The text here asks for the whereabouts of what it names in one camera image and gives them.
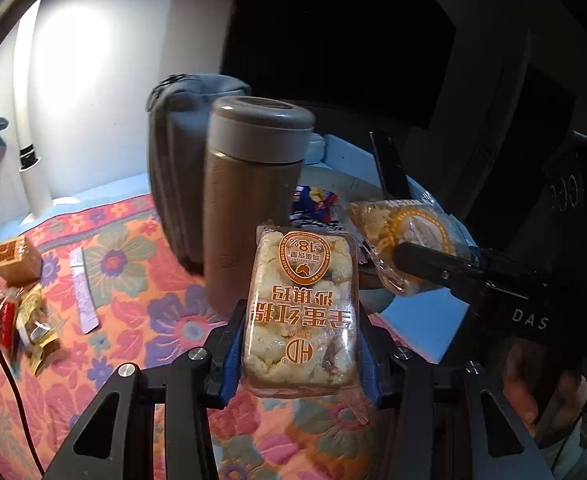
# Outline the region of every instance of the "plastic bag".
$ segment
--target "plastic bag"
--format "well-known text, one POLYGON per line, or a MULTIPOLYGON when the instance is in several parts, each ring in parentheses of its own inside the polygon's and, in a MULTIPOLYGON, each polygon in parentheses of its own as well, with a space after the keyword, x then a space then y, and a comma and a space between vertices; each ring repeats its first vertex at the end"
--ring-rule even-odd
POLYGON ((243 384, 261 397, 357 386, 358 273, 350 237, 260 226, 243 384))
POLYGON ((435 288, 396 268, 393 251, 398 245, 409 242, 452 256, 469 254, 469 246, 458 227, 442 210, 426 203, 418 200, 356 202, 349 209, 382 283, 397 296, 413 296, 435 288))

